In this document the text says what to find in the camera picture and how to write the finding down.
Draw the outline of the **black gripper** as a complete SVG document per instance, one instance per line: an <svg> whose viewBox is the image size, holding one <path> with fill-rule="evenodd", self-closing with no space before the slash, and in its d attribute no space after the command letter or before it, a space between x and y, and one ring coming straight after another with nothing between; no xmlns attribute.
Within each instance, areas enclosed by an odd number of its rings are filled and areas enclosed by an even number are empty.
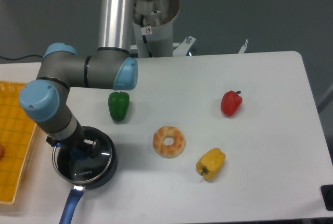
<svg viewBox="0 0 333 224"><path fill-rule="evenodd" d="M98 139L84 139L83 130L74 130L72 133L63 131L51 133L48 134L46 142L52 147L59 147L65 150L84 148L84 151L91 158L95 158L100 151L100 141Z"/></svg>

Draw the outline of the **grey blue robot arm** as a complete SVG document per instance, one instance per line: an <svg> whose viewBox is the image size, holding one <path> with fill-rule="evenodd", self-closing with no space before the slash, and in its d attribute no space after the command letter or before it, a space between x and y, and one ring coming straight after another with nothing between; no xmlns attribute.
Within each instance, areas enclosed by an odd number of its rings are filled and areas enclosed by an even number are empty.
<svg viewBox="0 0 333 224"><path fill-rule="evenodd" d="M132 90L138 65L130 57L134 0L101 0L98 49L79 57L63 43L48 47L37 78L20 92L19 103L29 118L47 133L53 147L76 158L95 156L99 139L89 140L66 102L71 87Z"/></svg>

